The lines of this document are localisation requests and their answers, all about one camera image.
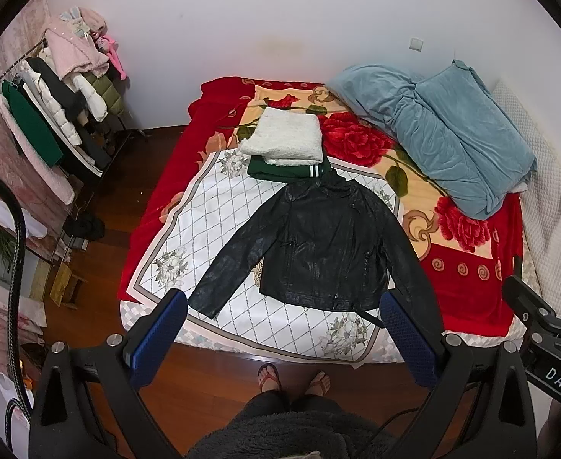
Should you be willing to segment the green folded garment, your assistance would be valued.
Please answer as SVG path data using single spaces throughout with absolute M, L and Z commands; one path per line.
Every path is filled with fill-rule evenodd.
M 267 164 L 260 155 L 252 155 L 247 174 L 254 179 L 292 184 L 300 180 L 318 179 L 332 169 L 327 158 L 314 166 L 274 166 Z

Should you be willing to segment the pink floral curtain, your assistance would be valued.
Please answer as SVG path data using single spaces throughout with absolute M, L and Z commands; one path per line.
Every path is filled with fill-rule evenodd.
M 50 18 L 46 0 L 29 0 L 5 32 L 0 35 L 0 95 L 3 73 L 15 73 L 17 63 L 41 42 L 43 27 Z M 17 123 L 8 118 L 8 102 L 0 98 L 0 179 L 17 197 L 24 216 L 30 216 L 46 228 L 41 238 L 30 232 L 27 249 L 44 260 L 51 260 L 59 239 L 59 232 L 68 216 L 71 205 L 53 192 L 47 181 L 37 171 L 31 159 L 34 149 L 19 143 L 23 134 L 15 135 Z M 0 280 L 0 371 L 8 365 L 7 356 L 8 287 Z

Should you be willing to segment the small wooden stool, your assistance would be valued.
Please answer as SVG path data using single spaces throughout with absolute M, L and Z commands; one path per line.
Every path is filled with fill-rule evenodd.
M 85 283 L 86 279 L 74 272 L 69 264 L 60 262 L 50 288 L 49 297 L 58 307 L 77 310 L 77 296 Z

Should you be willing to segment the light blue duvet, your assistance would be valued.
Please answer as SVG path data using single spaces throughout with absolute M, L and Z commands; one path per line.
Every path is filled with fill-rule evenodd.
M 354 65 L 326 87 L 395 139 L 469 218 L 489 219 L 536 169 L 515 123 L 460 60 L 428 79 L 384 64 Z

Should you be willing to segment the right foot in sandal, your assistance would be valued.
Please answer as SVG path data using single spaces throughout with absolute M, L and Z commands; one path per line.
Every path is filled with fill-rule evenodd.
M 324 371 L 319 371 L 311 380 L 307 390 L 304 392 L 306 395 L 314 395 L 318 397 L 325 397 L 331 388 L 331 380 L 329 375 Z

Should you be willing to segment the red floral blanket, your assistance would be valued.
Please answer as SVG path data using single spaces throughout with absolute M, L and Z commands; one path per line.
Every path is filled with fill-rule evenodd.
M 470 345 L 522 337 L 502 300 L 523 256 L 516 195 L 470 219 L 317 83 L 226 77 L 201 92 L 132 237 L 125 327 L 179 288 L 191 301 L 182 344 L 395 363 L 378 304 L 397 290 Z

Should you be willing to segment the white fluffy folded garment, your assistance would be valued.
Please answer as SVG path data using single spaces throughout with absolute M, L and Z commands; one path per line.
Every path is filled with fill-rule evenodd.
M 319 118 L 267 107 L 254 133 L 239 143 L 245 155 L 258 155 L 272 166 L 315 166 L 324 160 Z

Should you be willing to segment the white quilted mattress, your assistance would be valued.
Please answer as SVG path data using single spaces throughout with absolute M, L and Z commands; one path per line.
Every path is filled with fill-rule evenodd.
M 520 196 L 524 235 L 540 294 L 561 317 L 561 163 L 509 86 L 499 81 L 492 96 L 536 157 L 536 171 Z

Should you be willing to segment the black leather jacket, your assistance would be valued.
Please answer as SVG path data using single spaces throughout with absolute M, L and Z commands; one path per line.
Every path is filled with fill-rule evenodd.
M 257 264 L 261 294 L 285 304 L 365 312 L 394 287 L 441 318 L 398 219 L 373 191 L 336 171 L 287 184 L 265 201 L 218 252 L 189 306 L 215 318 Z

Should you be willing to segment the black fleece person torso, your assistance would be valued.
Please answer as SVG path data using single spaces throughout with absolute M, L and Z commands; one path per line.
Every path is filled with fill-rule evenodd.
M 285 391 L 250 399 L 226 425 L 198 441 L 189 458 L 383 458 L 396 439 L 336 401 L 316 395 L 294 400 Z

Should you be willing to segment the foot in sandal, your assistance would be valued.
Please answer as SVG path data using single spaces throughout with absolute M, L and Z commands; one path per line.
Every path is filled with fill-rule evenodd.
M 314 395 L 318 397 L 325 397 L 331 388 L 331 380 L 329 375 L 324 371 L 319 371 L 311 380 L 307 390 L 304 392 L 306 395 Z
M 273 364 L 260 366 L 257 373 L 257 384 L 261 394 L 265 392 L 276 392 L 282 389 L 279 372 Z

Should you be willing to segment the white wall switch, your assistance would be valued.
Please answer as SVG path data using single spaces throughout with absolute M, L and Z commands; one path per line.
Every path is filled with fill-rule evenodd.
M 409 49 L 411 51 L 421 52 L 423 50 L 424 41 L 416 37 L 410 38 Z

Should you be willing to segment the left foot in sandal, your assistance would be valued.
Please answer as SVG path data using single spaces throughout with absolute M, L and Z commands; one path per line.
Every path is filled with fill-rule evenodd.
M 282 389 L 279 372 L 273 364 L 260 366 L 257 373 L 257 384 L 261 394 L 265 392 L 276 392 Z

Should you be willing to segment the clothes rack with garments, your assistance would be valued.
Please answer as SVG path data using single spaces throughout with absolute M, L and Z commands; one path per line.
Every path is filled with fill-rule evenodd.
M 127 137 L 119 45 L 95 10 L 73 6 L 43 27 L 41 42 L 17 63 L 0 98 L 34 149 L 37 171 L 72 205 L 100 180 Z

